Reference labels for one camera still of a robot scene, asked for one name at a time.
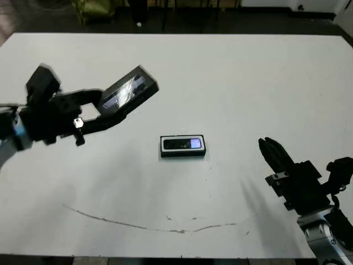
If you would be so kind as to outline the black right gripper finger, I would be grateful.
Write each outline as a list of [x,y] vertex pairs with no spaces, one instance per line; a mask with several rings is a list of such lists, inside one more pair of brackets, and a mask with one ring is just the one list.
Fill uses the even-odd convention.
[[271,141],[274,144],[274,146],[276,147],[276,151],[277,151],[276,160],[277,160],[277,163],[279,166],[278,173],[287,171],[288,168],[290,168],[294,164],[294,161],[292,160],[292,158],[289,156],[287,151],[284,149],[284,147],[280,143],[278,143],[277,141],[275,141],[269,137],[266,137],[265,139],[268,141]]
[[270,168],[275,172],[278,173],[279,172],[279,166],[276,160],[276,155],[277,155],[277,151],[276,151],[276,147],[274,146],[274,144],[271,141],[268,141],[266,139],[259,139],[258,140],[259,143],[259,148],[260,148],[260,152],[263,156],[263,158],[265,159],[266,163],[270,166]]

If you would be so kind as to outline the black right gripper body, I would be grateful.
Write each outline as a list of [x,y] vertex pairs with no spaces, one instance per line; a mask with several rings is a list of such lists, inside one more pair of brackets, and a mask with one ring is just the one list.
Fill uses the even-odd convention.
[[286,210],[309,214],[326,208],[330,200],[318,181],[321,177],[310,161],[288,163],[266,177],[278,197],[284,198]]

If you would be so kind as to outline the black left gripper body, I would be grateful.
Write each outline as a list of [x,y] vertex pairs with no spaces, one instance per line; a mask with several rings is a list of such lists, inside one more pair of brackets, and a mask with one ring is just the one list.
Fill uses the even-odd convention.
[[27,105],[15,116],[15,147],[23,151],[33,142],[43,141],[46,145],[56,142],[58,136],[73,135],[76,145],[84,144],[80,121],[81,106],[84,104],[82,92],[72,92],[53,96],[45,103]]

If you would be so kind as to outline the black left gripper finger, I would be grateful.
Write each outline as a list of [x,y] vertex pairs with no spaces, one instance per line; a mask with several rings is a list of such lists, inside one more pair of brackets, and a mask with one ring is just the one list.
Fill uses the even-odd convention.
[[77,110],[81,106],[93,104],[95,107],[99,104],[103,95],[101,89],[83,89],[66,93],[63,95],[63,109],[64,110]]
[[121,123],[125,118],[126,114],[116,113],[109,115],[100,115],[95,119],[84,121],[83,127],[81,128],[81,133],[83,135],[88,135],[92,133],[97,133],[100,131],[107,130],[115,125]]

